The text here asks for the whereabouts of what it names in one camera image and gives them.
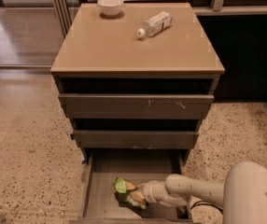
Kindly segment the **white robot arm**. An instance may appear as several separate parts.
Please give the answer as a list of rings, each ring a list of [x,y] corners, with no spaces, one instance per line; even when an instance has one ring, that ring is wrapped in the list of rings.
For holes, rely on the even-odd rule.
[[[267,224],[267,169],[251,161],[234,165],[222,183],[168,175],[130,193],[136,207],[185,205],[190,196],[223,209],[223,224]]]

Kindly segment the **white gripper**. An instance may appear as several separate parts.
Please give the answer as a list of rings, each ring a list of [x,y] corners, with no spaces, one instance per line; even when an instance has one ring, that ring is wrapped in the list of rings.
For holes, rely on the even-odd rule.
[[[135,207],[146,208],[148,203],[162,203],[165,201],[168,193],[164,181],[153,180],[136,186],[138,189],[130,193],[132,204]]]

